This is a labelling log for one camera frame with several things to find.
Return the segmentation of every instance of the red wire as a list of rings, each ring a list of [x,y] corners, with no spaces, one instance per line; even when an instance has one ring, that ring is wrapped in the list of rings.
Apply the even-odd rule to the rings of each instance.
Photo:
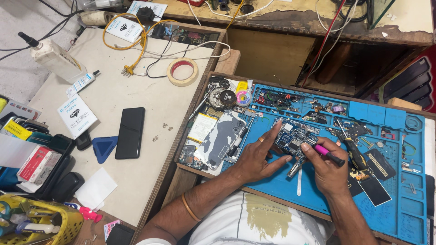
[[[333,26],[333,23],[334,23],[334,21],[336,20],[337,16],[339,15],[339,12],[342,11],[342,6],[345,4],[345,2],[346,2],[346,0],[343,0],[341,6],[338,8],[338,10],[337,10],[337,12],[336,12],[336,15],[334,16],[334,18],[333,18],[333,20],[332,20],[332,22],[331,22],[331,24],[330,24],[330,26],[329,26],[329,28],[328,28],[328,31],[327,31],[327,33],[326,33],[326,35],[325,35],[325,37],[324,37],[323,44],[321,45],[321,48],[320,48],[320,50],[318,51],[318,54],[317,54],[317,55],[315,56],[315,58],[313,59],[314,61],[318,58],[318,56],[320,56],[321,51],[322,51],[322,49],[323,49],[323,47],[324,47],[324,44],[325,44],[325,42],[327,41],[327,37],[328,37],[328,35],[330,34],[330,30],[331,30],[331,28],[332,28],[332,26]],[[301,85],[301,88],[303,88],[304,84],[306,83],[307,79],[309,78],[309,74],[310,74],[310,72],[312,71],[312,69],[313,69],[313,67],[314,67],[315,65],[316,65],[316,64],[314,64],[314,65],[312,65],[312,66],[310,67],[310,70],[309,70],[309,72],[307,73],[306,78],[304,79],[304,82],[303,82],[303,84]]]

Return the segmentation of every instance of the solder wick spool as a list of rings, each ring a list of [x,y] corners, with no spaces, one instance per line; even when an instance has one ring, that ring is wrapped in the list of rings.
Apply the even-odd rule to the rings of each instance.
[[[248,90],[239,90],[236,92],[236,104],[239,106],[248,106],[251,99],[252,95]]]
[[[183,79],[183,80],[176,79],[174,77],[174,71],[177,69],[177,67],[182,66],[182,65],[191,66],[193,68],[193,72],[186,79]],[[168,79],[170,80],[170,82],[176,86],[185,87],[185,86],[191,85],[197,79],[197,76],[198,76],[197,63],[195,63],[190,58],[175,59],[175,60],[173,60],[173,62],[171,62],[171,64],[167,68],[167,76],[168,76]]]

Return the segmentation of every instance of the blue silicone repair mat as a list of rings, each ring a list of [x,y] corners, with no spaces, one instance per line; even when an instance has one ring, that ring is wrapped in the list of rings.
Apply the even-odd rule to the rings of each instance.
[[[281,92],[290,95],[304,95],[305,98],[301,99],[299,102],[292,102],[293,108],[290,109],[291,111],[286,109],[278,111],[275,107],[256,102],[255,99],[259,97],[259,94],[267,91]],[[374,145],[371,149],[377,149],[382,153],[389,164],[395,169],[396,175],[385,181],[380,180],[392,200],[375,207],[367,195],[362,192],[353,197],[357,207],[362,212],[372,230],[399,238],[406,242],[427,244],[426,187],[424,181],[425,118],[423,116],[377,105],[343,101],[314,94],[303,94],[301,92],[264,85],[255,85],[253,97],[249,108],[254,109],[256,112],[263,113],[263,117],[255,117],[250,131],[246,135],[247,139],[242,147],[255,142],[263,133],[270,130],[276,117],[291,118],[318,127],[321,129],[319,136],[328,137],[334,142],[336,142],[338,138],[326,130],[326,126],[340,130],[338,126],[334,126],[334,117],[341,118],[343,122],[355,121],[365,123],[373,132],[373,135],[365,134],[362,135],[362,137],[366,137],[366,140],[369,142],[381,142],[383,144],[382,147]],[[310,102],[302,102],[311,101],[313,99],[318,100],[318,103],[324,106],[329,102],[334,105],[342,105],[346,110],[340,115],[318,112],[325,115],[326,124],[302,120],[302,117],[308,114],[308,112],[315,112],[312,108],[313,104]],[[248,120],[246,116],[241,113],[239,117]],[[384,137],[382,137],[382,128],[384,132],[390,131],[390,134],[383,134]],[[403,148],[403,135],[405,135],[404,140],[416,149],[410,145]],[[344,150],[346,149],[344,144],[341,144],[341,147]],[[367,146],[365,146],[362,141],[358,143],[358,148],[362,153],[368,151]],[[278,157],[278,155],[274,155],[273,159],[269,162]],[[402,161],[410,164],[412,159],[413,164],[411,164],[409,168],[411,170],[416,169],[417,171],[410,172],[403,170]],[[286,176],[294,162],[295,160],[292,160],[290,163],[287,163],[271,177],[255,183],[246,184],[246,186],[330,215],[327,201],[315,185],[314,168],[310,163],[303,164],[301,195],[297,196],[298,173],[292,179]],[[227,169],[230,165],[230,162],[225,161],[222,171]]]

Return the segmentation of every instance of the glass panel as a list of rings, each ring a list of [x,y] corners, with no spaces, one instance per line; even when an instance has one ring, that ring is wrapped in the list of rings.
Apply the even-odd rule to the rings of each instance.
[[[391,5],[395,2],[395,0],[368,0],[371,2],[371,10],[369,12],[373,12],[372,21],[370,22],[369,29],[372,30],[377,25],[377,23],[381,20],[381,18],[386,14],[386,11],[391,7]]]

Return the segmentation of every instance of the diamond logo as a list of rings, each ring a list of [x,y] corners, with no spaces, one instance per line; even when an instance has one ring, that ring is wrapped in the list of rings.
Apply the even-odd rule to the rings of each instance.
[[[127,24],[124,23],[124,24],[121,25],[121,27],[119,28],[119,30],[120,30],[120,31],[123,31],[123,30],[125,30],[125,29],[127,29]]]
[[[76,109],[75,111],[73,111],[73,113],[71,113],[71,115],[70,115],[70,118],[73,118],[73,117],[77,117],[78,115],[79,115],[79,109]]]

